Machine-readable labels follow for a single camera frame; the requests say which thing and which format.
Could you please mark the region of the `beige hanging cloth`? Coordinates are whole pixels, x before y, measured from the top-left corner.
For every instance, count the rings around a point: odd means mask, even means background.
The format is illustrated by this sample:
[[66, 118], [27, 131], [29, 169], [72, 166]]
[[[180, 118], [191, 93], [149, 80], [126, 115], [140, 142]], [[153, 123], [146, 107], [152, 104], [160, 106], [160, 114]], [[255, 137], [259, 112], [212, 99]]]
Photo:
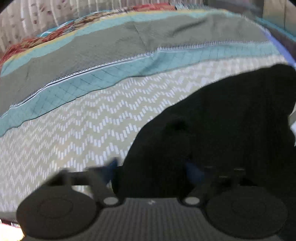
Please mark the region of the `beige hanging cloth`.
[[295, 5], [286, 0], [265, 0], [263, 19], [295, 36]]

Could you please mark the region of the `purple mattress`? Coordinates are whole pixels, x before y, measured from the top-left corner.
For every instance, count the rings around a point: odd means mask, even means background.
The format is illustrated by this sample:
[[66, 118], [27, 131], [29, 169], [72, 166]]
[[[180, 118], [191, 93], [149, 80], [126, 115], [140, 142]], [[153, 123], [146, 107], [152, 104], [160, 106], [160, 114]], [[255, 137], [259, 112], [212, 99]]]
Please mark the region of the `purple mattress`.
[[264, 34], [267, 37], [267, 39], [269, 39], [276, 46], [276, 48], [278, 49], [280, 54], [284, 56], [288, 64], [295, 68], [295, 60], [293, 56], [290, 54], [290, 52], [275, 37], [273, 37], [273, 35], [270, 32], [265, 32]]

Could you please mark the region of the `teal plastic bin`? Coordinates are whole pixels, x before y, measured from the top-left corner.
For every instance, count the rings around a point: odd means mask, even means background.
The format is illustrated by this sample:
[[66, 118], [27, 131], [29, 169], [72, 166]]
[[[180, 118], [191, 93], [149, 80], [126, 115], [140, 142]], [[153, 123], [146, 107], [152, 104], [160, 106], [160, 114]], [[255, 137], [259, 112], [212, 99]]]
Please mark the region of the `teal plastic bin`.
[[259, 18], [259, 17], [255, 17], [255, 21], [257, 23], [259, 23], [260, 25], [262, 25], [263, 27], [269, 29], [269, 30], [274, 30], [276, 31], [277, 33], [283, 35], [284, 37], [287, 37], [289, 40], [292, 40], [295, 42], [295, 36], [292, 35], [290, 32], [286, 31], [285, 29], [265, 20], [265, 19], [262, 19], [262, 18]]

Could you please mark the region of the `black pants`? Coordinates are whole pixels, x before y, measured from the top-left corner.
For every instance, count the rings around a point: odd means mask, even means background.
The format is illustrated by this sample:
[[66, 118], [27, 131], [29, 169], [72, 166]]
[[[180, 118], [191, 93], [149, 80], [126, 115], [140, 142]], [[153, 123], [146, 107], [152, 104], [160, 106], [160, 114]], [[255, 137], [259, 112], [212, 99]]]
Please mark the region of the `black pants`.
[[271, 189], [295, 184], [295, 69], [276, 64], [202, 87], [137, 134], [112, 179], [120, 198], [187, 196], [192, 163], [205, 175], [234, 168]]

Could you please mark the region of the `red floral blanket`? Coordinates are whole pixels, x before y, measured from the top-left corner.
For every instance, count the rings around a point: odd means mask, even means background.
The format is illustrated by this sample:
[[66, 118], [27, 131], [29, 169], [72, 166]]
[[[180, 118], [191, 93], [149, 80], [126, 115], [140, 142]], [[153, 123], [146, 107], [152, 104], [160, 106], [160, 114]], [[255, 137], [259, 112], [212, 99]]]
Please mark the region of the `red floral blanket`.
[[[136, 6], [142, 6], [142, 5], [152, 7], [154, 9], [159, 9], [159, 8], [163, 8], [168, 5], [173, 5], [173, 4], [169, 4], [169, 3], [138, 4]], [[134, 6], [128, 6], [128, 7], [121, 8], [121, 9], [131, 9], [133, 7]], [[43, 44], [44, 42], [48, 42], [50, 40], [53, 40], [53, 39], [59, 37], [60, 35], [62, 35], [62, 30], [65, 29], [66, 25], [68, 25], [70, 21], [63, 23], [62, 25], [60, 25], [58, 27], [48, 29], [40, 34], [37, 34], [34, 37], [27, 37], [25, 39], [22, 39], [20, 42], [11, 45], [10, 47], [8, 47], [6, 52], [3, 55], [1, 55], [1, 64], [4, 64], [5, 61], [10, 59], [10, 57], [14, 56], [15, 54], [18, 54], [23, 51], [27, 51], [28, 49], [30, 49], [34, 46], [37, 46], [39, 44]]]

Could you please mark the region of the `floral curtain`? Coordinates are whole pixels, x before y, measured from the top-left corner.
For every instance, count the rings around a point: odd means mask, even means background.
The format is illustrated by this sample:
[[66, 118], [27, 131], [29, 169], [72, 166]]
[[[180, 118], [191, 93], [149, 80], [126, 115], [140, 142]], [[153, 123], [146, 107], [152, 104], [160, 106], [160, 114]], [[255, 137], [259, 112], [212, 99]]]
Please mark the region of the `floral curtain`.
[[121, 9], [138, 4], [197, 4], [203, 1], [12, 1], [1, 12], [1, 55], [8, 47], [27, 37], [105, 10]]

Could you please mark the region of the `striped patterned bed sheet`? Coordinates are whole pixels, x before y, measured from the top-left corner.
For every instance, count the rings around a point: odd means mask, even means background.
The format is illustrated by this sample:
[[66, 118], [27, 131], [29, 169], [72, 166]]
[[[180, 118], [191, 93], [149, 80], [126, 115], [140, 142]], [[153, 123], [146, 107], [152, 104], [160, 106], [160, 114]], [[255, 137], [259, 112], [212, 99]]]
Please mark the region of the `striped patterned bed sheet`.
[[288, 63], [245, 16], [219, 9], [104, 18], [1, 70], [1, 212], [61, 168], [124, 158], [138, 131], [211, 82]]

